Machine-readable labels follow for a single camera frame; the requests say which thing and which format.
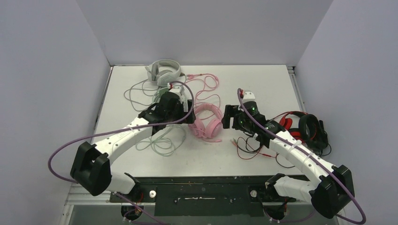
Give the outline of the pink cat-ear headphones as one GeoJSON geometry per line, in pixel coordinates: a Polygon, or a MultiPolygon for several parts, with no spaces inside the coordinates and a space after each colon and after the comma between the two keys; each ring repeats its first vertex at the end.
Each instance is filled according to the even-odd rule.
{"type": "Polygon", "coordinates": [[[218,94],[201,97],[201,94],[215,91],[219,87],[219,78],[210,73],[187,75],[186,83],[193,81],[203,82],[203,88],[194,96],[194,113],[196,120],[189,125],[189,129],[198,139],[209,143],[219,143],[222,141],[217,138],[222,128],[223,113],[220,109],[221,105],[208,103],[206,100],[211,97],[217,97],[218,100],[221,100],[221,97],[218,94]]]}

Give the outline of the mint green headphones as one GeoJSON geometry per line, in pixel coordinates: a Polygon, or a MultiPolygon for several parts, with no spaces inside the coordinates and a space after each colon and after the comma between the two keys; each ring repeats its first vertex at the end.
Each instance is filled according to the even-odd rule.
{"type": "MultiPolygon", "coordinates": [[[[156,92],[151,96],[151,104],[158,103],[160,100],[160,97],[162,94],[166,93],[168,91],[167,88],[158,88],[156,92]]],[[[181,125],[170,125],[168,129],[161,135],[157,137],[149,137],[147,140],[143,140],[138,142],[138,144],[135,145],[135,149],[137,151],[143,151],[145,149],[152,149],[156,154],[163,156],[163,157],[169,157],[173,155],[173,153],[181,147],[181,145],[184,143],[186,140],[186,131],[183,129],[181,125]],[[171,131],[175,129],[180,129],[183,132],[183,136],[181,138],[181,142],[179,144],[174,144],[174,142],[167,137],[167,134],[169,134],[171,131]]]]}

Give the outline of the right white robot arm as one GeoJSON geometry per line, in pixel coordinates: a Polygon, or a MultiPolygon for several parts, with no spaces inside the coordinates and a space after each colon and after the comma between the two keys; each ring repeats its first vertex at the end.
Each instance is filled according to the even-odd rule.
{"type": "Polygon", "coordinates": [[[299,180],[278,173],[265,182],[266,196],[273,201],[291,197],[311,203],[326,218],[336,216],[348,203],[355,201],[351,171],[344,165],[329,163],[295,139],[274,120],[265,120],[256,102],[226,105],[223,128],[233,128],[250,134],[261,145],[283,156],[307,180],[299,180]]]}

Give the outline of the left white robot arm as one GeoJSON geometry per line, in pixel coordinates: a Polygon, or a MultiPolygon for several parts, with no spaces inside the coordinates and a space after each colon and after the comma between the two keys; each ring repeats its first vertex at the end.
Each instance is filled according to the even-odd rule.
{"type": "Polygon", "coordinates": [[[140,197],[137,181],[127,172],[117,173],[111,165],[127,150],[169,124],[192,124],[195,121],[193,100],[168,91],[158,103],[150,105],[125,128],[94,144],[79,145],[70,171],[71,177],[92,196],[104,191],[119,192],[128,201],[140,197]]]}

